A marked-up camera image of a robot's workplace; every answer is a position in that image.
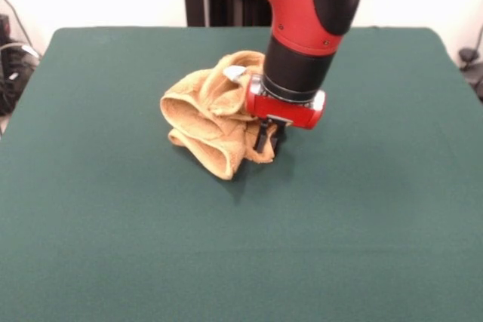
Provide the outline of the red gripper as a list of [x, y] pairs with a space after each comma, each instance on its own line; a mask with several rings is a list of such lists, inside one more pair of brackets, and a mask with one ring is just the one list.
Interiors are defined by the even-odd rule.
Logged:
[[[326, 94], [318, 90], [308, 103], [289, 103], [271, 95], [263, 86], [262, 75], [252, 75], [248, 82], [245, 98], [247, 112], [260, 119], [260, 126], [254, 144], [254, 151], [263, 151], [271, 144], [274, 156], [286, 140], [286, 124], [303, 129], [313, 129], [321, 119], [326, 103]], [[269, 135], [272, 120], [277, 124], [272, 136]]]

